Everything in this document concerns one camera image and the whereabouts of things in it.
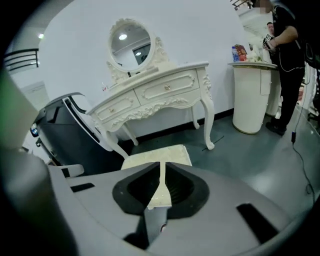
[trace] hand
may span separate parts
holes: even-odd
[[[273,39],[270,41],[266,41],[265,44],[266,45],[264,45],[264,47],[266,48],[267,51],[269,51],[269,53],[273,54],[277,51],[277,49],[275,47],[277,42],[274,41]]]
[[[273,48],[278,47],[278,44],[277,44],[277,42],[276,42],[275,39],[271,39],[271,40],[269,41],[269,45],[271,45]]]

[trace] gray floor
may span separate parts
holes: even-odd
[[[213,123],[211,140],[215,142],[224,137],[211,151],[205,149],[202,125],[198,130],[185,130],[145,141],[134,147],[131,155],[183,144],[193,166],[244,181],[294,218],[312,207],[302,161],[291,143],[291,131],[295,129],[298,117],[299,112],[295,110],[286,134],[281,137],[266,129],[269,117],[265,117],[258,134],[246,135],[235,130],[232,116],[229,116]],[[318,196],[320,136],[303,116],[297,127],[295,148],[304,159],[306,173]]]
[[[301,110],[301,107],[299,105],[297,105],[296,108],[299,111]],[[303,109],[302,114],[307,119],[309,111],[307,109]],[[314,129],[317,131],[317,133],[320,134],[320,126],[318,124],[318,120],[311,119],[310,120],[310,124],[314,127]]]

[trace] black cable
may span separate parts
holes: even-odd
[[[213,144],[217,143],[218,141],[222,140],[225,136],[223,135],[220,139],[216,140]]]
[[[294,128],[294,131],[292,132],[292,136],[291,136],[291,142],[292,142],[292,148],[293,150],[299,155],[301,161],[302,161],[302,170],[303,170],[303,174],[304,174],[304,177],[307,181],[307,185],[305,187],[305,191],[308,195],[312,194],[312,202],[313,202],[313,205],[315,205],[315,190],[313,188],[313,186],[311,185],[311,182],[310,182],[310,179],[308,178],[307,176],[307,172],[306,172],[306,169],[305,169],[305,161],[302,157],[302,155],[296,150],[295,148],[295,142],[296,142],[296,135],[297,135],[297,127],[299,125],[299,122],[300,122],[300,118],[301,118],[301,115],[302,115],[302,112],[304,110],[304,105],[305,105],[305,101],[306,101],[306,96],[304,96],[304,100],[303,100],[303,103],[302,103],[302,106],[301,106],[301,111],[300,111],[300,115],[299,115],[299,118],[298,118],[298,122],[296,123],[296,126]]]
[[[294,144],[292,144],[292,148],[299,155],[299,157],[300,157],[300,159],[302,161],[303,174],[304,174],[304,177],[305,177],[306,181],[308,182],[308,184],[305,187],[305,190],[306,190],[306,193],[308,195],[312,194],[312,202],[313,202],[313,205],[315,205],[315,200],[316,200],[315,191],[314,191],[313,186],[311,185],[310,179],[307,176],[306,169],[305,169],[305,161],[304,161],[302,155],[295,149],[295,145]]]

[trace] white vanity table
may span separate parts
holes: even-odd
[[[141,55],[140,51],[145,50],[144,48],[149,48],[149,52],[141,58],[143,61],[137,68],[126,68],[120,63],[120,58],[117,58],[117,52],[122,51],[121,54],[125,55],[124,50],[117,51],[116,48],[119,47],[113,47],[113,45],[115,38],[117,39],[118,36],[119,39],[123,38],[123,35],[129,38],[132,31],[140,34],[147,32],[149,43],[148,38],[142,38],[140,42],[145,45],[138,46],[140,47],[138,49],[130,49],[129,51],[132,52],[129,53],[138,57]],[[127,158],[128,154],[113,141],[110,133],[122,127],[137,146],[138,141],[126,122],[148,118],[163,108],[191,108],[193,124],[198,129],[199,124],[194,111],[194,105],[198,101],[201,101],[205,110],[205,144],[209,150],[215,147],[210,139],[215,114],[210,93],[211,84],[206,73],[208,62],[175,66],[169,61],[161,39],[153,36],[144,25],[132,19],[121,19],[112,27],[109,45],[111,46],[110,62],[107,62],[107,65],[115,84],[108,87],[110,97],[94,106],[86,114],[93,118],[102,136],[113,150]],[[128,51],[130,45],[124,46],[123,49]]]

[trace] metal railing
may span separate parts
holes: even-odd
[[[28,66],[39,67],[38,48],[16,50],[3,56],[5,67],[9,71],[21,69]]]
[[[232,2],[231,4],[234,6],[234,9],[237,11],[239,7],[241,7],[243,4],[246,4],[246,6],[251,9],[253,4],[251,0],[230,0]]]

